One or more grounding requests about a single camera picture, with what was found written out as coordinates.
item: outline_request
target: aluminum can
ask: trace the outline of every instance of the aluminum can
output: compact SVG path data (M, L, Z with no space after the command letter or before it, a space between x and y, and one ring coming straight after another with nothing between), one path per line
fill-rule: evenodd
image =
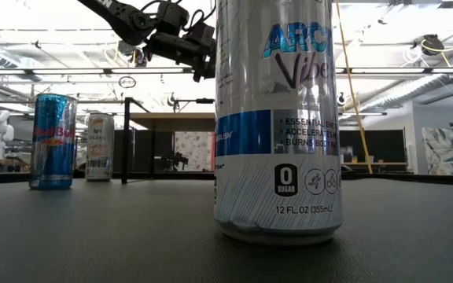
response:
M331 0L219 0L215 219L318 244L342 223Z
M32 134L32 189L69 189L75 159L77 101L59 94L36 98Z
M115 120L107 114L90 114L88 119L87 181L109 181L113 172Z

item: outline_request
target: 12 fl oz text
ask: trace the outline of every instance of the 12 fl oz text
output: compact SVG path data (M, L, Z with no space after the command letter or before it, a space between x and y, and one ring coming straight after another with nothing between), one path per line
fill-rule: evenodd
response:
M312 206L277 206L275 207L277 214L319 214L333 212L333 205L312 205Z

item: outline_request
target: black table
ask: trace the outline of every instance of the black table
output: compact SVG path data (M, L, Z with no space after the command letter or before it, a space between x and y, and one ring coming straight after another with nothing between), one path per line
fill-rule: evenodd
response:
M0 282L453 282L453 186L344 182L333 241L224 237L212 182L0 185Z

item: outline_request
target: white can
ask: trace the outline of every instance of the white can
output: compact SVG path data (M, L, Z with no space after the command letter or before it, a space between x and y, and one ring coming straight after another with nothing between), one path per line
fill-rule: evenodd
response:
M115 120L107 114L90 114L88 119L87 181L109 181L113 171Z
M257 244L342 223L331 0L219 0L215 219Z

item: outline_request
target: black robotic arm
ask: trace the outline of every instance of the black robotic arm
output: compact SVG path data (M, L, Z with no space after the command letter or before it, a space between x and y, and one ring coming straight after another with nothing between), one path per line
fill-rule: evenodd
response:
M106 20L127 44L138 46L145 42L143 51L149 61L156 54L176 64L188 64L194 70L196 82L201 77L215 77L216 41L212 37L215 29L202 18L179 37L190 17L179 4L159 1L156 13L144 13L117 0L78 1Z

